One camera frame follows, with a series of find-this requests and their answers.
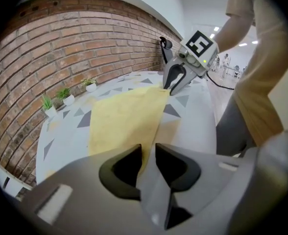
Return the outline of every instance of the white chair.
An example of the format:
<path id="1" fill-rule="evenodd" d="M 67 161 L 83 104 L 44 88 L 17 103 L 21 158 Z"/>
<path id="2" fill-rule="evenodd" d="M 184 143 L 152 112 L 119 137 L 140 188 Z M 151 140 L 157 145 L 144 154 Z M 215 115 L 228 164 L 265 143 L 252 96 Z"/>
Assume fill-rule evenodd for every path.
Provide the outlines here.
<path id="1" fill-rule="evenodd" d="M 12 197 L 16 197 L 22 188 L 32 190 L 32 187 L 16 178 L 0 165 L 0 187 Z"/>

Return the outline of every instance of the wooden floor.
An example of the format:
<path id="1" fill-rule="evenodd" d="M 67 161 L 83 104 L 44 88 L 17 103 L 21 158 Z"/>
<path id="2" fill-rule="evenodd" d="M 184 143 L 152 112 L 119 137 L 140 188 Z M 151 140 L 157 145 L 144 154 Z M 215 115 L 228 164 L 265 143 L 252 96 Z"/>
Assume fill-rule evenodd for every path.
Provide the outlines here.
<path id="1" fill-rule="evenodd" d="M 222 72 L 209 72 L 209 76 L 219 85 L 234 88 L 238 82 L 238 78 L 233 77 L 232 75 L 225 75 L 225 78 L 222 78 Z M 216 124 L 219 122 L 224 110 L 227 107 L 229 98 L 231 97 L 232 90 L 221 88 L 216 86 L 209 78 L 207 78 L 207 84 L 209 92 L 212 98 L 214 115 Z"/>

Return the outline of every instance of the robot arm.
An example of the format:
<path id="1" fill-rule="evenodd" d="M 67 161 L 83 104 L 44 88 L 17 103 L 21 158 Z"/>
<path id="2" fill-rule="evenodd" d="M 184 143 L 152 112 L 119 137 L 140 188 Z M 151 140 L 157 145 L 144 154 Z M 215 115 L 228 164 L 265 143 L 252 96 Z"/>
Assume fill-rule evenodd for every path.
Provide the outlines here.
<path id="1" fill-rule="evenodd" d="M 168 89 L 172 81 L 183 74 L 172 86 L 170 95 L 178 93 L 196 76 L 203 78 L 219 53 L 217 43 L 199 30 L 180 44 L 180 49 L 164 68 L 164 89 Z"/>

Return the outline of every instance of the tan shirt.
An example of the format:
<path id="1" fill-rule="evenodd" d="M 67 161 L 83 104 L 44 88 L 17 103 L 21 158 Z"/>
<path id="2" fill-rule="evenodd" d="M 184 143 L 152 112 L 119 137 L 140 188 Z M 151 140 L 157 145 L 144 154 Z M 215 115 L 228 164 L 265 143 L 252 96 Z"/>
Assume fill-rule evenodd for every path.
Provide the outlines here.
<path id="1" fill-rule="evenodd" d="M 283 131 L 268 94 L 288 69 L 288 26 L 270 0 L 228 0 L 226 14 L 255 18 L 258 44 L 233 97 L 260 146 Z"/>

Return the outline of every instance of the green leaves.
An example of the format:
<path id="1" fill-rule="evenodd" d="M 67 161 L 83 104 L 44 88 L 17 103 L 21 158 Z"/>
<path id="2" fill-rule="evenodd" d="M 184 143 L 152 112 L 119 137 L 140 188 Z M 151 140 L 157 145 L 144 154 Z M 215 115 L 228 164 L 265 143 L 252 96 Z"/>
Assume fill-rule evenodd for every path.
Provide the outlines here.
<path id="1" fill-rule="evenodd" d="M 91 78 L 91 77 L 88 77 L 88 78 L 84 78 L 81 80 L 81 83 L 84 85 L 84 86 L 89 86 L 93 83 L 96 83 L 96 80 Z"/>
<path id="2" fill-rule="evenodd" d="M 53 107 L 53 104 L 51 102 L 51 98 L 47 96 L 46 94 L 42 95 L 42 107 L 44 111 L 49 110 L 51 107 Z"/>
<path id="3" fill-rule="evenodd" d="M 56 97 L 59 100 L 63 100 L 65 98 L 67 98 L 68 96 L 70 96 L 70 89 L 69 88 L 64 88 L 64 89 L 58 91 L 57 95 L 56 95 Z"/>

